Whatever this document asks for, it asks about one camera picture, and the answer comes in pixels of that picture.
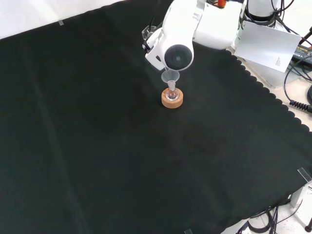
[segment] white robotic arm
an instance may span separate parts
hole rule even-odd
[[[224,8],[205,0],[174,0],[143,48],[146,59],[157,69],[181,71],[194,59],[193,41],[224,49],[235,39],[242,3],[229,1]]]

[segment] black cloth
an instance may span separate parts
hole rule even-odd
[[[151,9],[126,0],[0,41],[2,234],[219,234],[312,174],[308,128],[229,52],[194,44],[184,103],[161,105],[140,49]]]

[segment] small glass bottle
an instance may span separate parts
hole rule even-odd
[[[179,78],[180,73],[178,71],[165,70],[161,74],[162,81],[168,84],[166,98],[169,101],[175,101],[179,98],[179,91],[176,89],[176,82]]]

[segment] wooden stand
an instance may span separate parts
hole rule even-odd
[[[180,105],[182,105],[183,103],[183,93],[181,90],[177,89],[179,91],[179,98],[177,100],[174,101],[169,101],[166,98],[166,92],[167,92],[168,88],[165,89],[162,94],[161,94],[161,103],[170,109],[174,109],[174,108],[178,108]]]

